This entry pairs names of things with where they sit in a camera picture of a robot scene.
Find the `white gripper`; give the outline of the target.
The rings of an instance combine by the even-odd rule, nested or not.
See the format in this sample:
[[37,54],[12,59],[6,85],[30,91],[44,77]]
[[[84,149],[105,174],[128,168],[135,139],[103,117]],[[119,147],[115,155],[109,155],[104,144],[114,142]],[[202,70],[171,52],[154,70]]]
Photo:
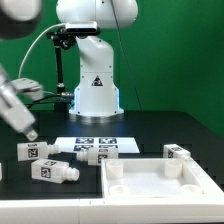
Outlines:
[[29,112],[14,92],[7,74],[0,65],[0,117],[16,132],[26,134],[29,141],[34,141],[38,134],[32,125],[34,116]]

